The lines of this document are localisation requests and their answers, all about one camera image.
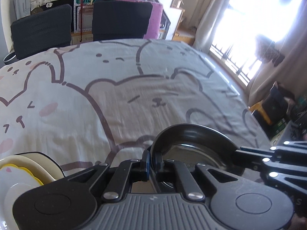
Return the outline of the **cartoon print tablecloth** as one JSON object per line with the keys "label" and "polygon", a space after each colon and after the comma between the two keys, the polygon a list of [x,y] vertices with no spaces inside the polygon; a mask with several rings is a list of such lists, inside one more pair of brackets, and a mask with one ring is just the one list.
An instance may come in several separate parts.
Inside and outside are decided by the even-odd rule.
{"label": "cartoon print tablecloth", "polygon": [[110,168],[141,159],[177,124],[214,129],[239,148],[266,149],[264,131],[208,60],[184,43],[103,40],[51,48],[1,68],[1,160],[52,158],[64,178],[14,202],[18,229],[279,229],[292,205],[242,176],[197,163],[193,181],[158,193]]}

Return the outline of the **cream ceramic bowl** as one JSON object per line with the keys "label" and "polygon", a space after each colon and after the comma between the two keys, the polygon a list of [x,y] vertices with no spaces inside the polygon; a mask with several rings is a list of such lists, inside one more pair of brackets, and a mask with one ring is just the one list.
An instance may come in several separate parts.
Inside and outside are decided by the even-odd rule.
{"label": "cream ceramic bowl", "polygon": [[43,184],[64,178],[64,172],[52,158],[41,152],[27,152],[14,155],[17,166],[25,167]]}

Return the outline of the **yellow rimmed cartoon plate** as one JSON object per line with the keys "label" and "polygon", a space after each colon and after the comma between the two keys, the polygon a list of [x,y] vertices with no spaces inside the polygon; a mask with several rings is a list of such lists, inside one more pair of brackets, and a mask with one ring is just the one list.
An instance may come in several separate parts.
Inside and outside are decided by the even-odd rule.
{"label": "yellow rimmed cartoon plate", "polygon": [[1,160],[1,229],[18,229],[12,214],[15,200],[42,185],[28,168],[17,166],[11,158]]}

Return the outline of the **right dark blue chair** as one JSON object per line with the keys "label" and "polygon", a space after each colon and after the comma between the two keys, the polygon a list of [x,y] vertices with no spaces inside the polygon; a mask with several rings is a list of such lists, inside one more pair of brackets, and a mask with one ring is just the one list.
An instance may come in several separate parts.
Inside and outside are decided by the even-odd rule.
{"label": "right dark blue chair", "polygon": [[93,40],[142,39],[153,5],[148,2],[101,0],[94,3]]}

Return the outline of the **dark blue chair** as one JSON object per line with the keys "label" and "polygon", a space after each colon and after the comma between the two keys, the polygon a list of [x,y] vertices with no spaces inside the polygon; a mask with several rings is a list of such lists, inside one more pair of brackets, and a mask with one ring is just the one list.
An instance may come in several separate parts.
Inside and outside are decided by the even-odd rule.
{"label": "dark blue chair", "polygon": [[10,29],[16,58],[22,60],[50,48],[69,46],[71,21],[69,4],[14,21]]}
{"label": "dark blue chair", "polygon": [[148,2],[101,0],[94,3],[93,40],[142,39],[153,5]]}

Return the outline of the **beige window curtain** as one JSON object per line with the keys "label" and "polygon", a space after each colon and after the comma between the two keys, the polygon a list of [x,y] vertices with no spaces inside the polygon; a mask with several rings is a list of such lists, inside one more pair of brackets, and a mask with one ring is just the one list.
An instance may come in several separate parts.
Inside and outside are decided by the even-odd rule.
{"label": "beige window curtain", "polygon": [[208,53],[214,34],[230,0],[199,0],[191,22],[195,24],[194,48]]}

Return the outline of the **left dark blue chair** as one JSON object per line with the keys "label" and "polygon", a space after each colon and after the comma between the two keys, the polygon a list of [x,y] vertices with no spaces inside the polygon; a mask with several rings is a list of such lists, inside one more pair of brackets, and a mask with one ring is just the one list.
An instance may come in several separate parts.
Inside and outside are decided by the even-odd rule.
{"label": "left dark blue chair", "polygon": [[14,21],[10,29],[16,58],[22,60],[50,48],[69,46],[71,21],[69,4]]}

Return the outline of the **grey waste bin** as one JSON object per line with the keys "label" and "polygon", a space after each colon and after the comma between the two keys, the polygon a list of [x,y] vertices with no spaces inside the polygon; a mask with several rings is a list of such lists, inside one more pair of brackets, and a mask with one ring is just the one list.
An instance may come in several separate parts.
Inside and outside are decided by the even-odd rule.
{"label": "grey waste bin", "polygon": [[4,62],[4,65],[10,65],[14,62],[18,61],[18,59],[16,58],[16,54],[15,52],[11,52],[9,53],[4,59],[3,59],[3,62]]}

